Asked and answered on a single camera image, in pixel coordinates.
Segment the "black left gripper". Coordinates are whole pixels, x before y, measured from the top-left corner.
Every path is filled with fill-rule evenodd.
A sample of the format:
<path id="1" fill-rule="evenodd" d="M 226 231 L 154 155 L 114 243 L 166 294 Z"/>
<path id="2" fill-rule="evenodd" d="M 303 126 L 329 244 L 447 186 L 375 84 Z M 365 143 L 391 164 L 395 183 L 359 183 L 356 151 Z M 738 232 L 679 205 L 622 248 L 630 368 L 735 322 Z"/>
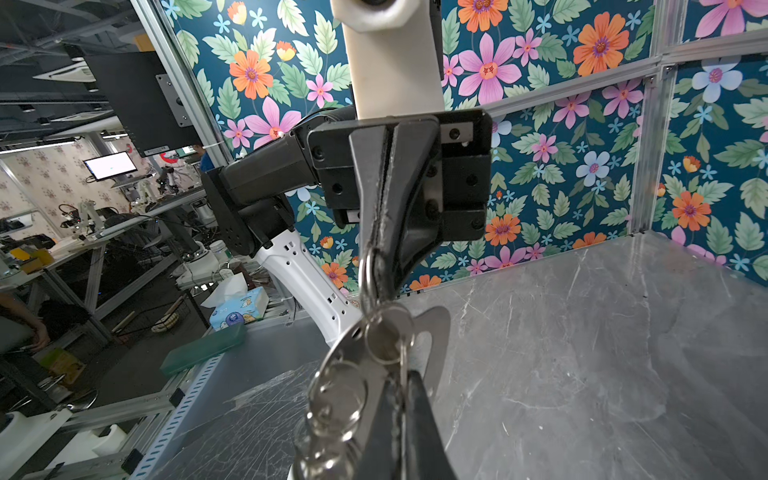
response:
<path id="1" fill-rule="evenodd" d="M 438 242 L 473 240 L 490 191 L 481 109 L 328 120 L 307 138 L 326 203 L 360 228 L 363 300 L 392 300 Z"/>

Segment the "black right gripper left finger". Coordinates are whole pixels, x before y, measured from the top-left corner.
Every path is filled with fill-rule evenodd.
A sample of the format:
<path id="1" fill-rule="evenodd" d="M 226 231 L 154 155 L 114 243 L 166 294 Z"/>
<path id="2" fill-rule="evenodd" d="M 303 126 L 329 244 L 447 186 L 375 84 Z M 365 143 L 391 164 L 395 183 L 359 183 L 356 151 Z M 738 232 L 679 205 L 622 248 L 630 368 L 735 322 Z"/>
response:
<path id="1" fill-rule="evenodd" d="M 355 467 L 354 479 L 408 479 L 407 447 L 404 441 L 406 398 L 401 385 L 392 379 L 374 408 L 365 448 Z"/>

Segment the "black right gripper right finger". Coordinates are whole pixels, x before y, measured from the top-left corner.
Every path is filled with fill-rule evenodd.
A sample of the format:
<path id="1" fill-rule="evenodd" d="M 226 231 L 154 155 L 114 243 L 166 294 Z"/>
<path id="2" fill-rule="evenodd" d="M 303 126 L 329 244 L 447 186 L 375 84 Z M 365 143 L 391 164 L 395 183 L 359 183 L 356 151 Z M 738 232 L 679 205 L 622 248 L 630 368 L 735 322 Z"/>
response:
<path id="1" fill-rule="evenodd" d="M 421 375 L 411 370 L 407 383 L 407 478 L 455 480 Z"/>

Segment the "silver keys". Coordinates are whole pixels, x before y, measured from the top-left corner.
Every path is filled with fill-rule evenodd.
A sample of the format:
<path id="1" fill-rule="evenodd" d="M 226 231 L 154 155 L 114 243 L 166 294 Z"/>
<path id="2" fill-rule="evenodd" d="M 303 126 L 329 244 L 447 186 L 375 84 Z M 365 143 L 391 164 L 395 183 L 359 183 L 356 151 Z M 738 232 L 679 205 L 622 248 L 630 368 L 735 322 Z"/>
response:
<path id="1" fill-rule="evenodd" d="M 354 479 L 388 379 L 407 395 L 408 372 L 417 371 L 432 407 L 449 345 L 448 310 L 437 306 L 414 315 L 394 299 L 362 303 L 362 319 L 310 384 L 306 413 L 294 429 L 292 479 Z"/>

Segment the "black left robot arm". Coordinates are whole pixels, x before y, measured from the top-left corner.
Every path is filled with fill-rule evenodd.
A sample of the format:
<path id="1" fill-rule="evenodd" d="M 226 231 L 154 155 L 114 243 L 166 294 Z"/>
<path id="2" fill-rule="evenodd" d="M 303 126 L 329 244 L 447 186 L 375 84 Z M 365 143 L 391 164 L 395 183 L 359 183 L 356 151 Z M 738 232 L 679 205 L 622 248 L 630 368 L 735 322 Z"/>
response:
<path id="1" fill-rule="evenodd" d="M 442 243 L 484 235 L 491 138 L 481 109 L 359 120 L 344 107 L 308 116 L 202 183 L 226 245 L 247 256 L 294 227 L 289 191 L 321 187 L 334 221 L 359 227 L 359 285 L 383 302 Z"/>

